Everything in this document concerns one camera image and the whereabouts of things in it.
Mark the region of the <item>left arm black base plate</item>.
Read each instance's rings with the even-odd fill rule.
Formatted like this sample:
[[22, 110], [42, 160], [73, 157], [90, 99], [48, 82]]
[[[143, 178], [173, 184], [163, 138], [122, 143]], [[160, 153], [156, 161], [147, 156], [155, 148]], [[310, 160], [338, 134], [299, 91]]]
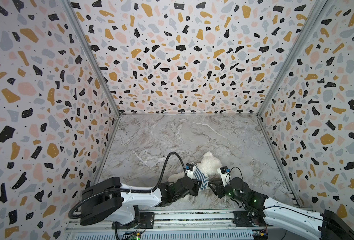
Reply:
[[135, 219], [125, 225], [118, 223], [118, 230], [135, 230], [135, 229], [153, 229], [155, 223], [155, 213], [154, 212], [139, 212], [135, 215]]

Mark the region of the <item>white fluffy teddy bear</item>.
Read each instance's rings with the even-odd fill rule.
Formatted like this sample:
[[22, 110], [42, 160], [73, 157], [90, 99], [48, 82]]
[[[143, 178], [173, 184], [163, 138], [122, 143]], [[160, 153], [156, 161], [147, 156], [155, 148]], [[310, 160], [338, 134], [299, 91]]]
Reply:
[[[217, 175], [217, 169], [222, 167], [221, 161], [217, 157], [215, 157], [211, 152], [206, 152], [203, 155], [201, 162], [192, 164], [198, 166], [198, 168], [208, 176], [209, 180], [213, 179]], [[183, 165], [184, 168], [181, 173], [173, 174], [168, 178], [168, 181], [171, 183], [175, 183], [178, 179], [187, 176], [185, 165], [186, 164]]]

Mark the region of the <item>blue white striped knit sweater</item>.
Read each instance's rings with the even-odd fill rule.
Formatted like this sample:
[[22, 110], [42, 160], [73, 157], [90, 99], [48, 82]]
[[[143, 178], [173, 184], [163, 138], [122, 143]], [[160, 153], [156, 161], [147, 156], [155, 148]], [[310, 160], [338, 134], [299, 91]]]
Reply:
[[204, 172], [202, 172], [196, 165], [195, 170], [193, 171], [193, 178], [198, 181], [201, 181], [200, 190], [203, 191], [208, 188], [208, 176]]

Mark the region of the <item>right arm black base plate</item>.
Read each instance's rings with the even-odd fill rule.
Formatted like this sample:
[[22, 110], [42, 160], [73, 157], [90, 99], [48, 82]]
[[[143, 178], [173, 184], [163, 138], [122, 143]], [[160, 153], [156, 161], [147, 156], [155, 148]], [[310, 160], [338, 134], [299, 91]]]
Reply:
[[237, 227], [266, 227], [267, 224], [264, 221], [264, 213], [254, 213], [248, 211], [234, 211], [233, 223]]

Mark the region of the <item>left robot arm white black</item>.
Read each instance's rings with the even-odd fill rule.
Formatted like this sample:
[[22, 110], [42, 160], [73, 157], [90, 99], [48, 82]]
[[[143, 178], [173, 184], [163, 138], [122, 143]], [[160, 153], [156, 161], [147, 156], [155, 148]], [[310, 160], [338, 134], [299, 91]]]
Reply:
[[175, 183], [161, 183], [153, 191], [122, 184], [119, 177], [112, 177], [82, 192], [81, 225], [93, 225], [108, 217], [121, 225], [130, 224], [137, 218], [139, 206], [161, 208], [187, 195], [196, 197], [201, 184], [184, 176]]

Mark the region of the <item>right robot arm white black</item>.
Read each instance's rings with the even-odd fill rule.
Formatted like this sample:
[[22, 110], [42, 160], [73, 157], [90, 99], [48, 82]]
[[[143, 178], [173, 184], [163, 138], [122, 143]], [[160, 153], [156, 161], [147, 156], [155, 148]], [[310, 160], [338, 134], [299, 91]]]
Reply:
[[281, 203], [252, 190], [241, 178], [228, 183], [209, 182], [220, 199], [229, 197], [240, 204], [251, 221], [259, 226], [279, 227], [308, 240], [354, 240], [354, 231], [336, 213], [312, 212]]

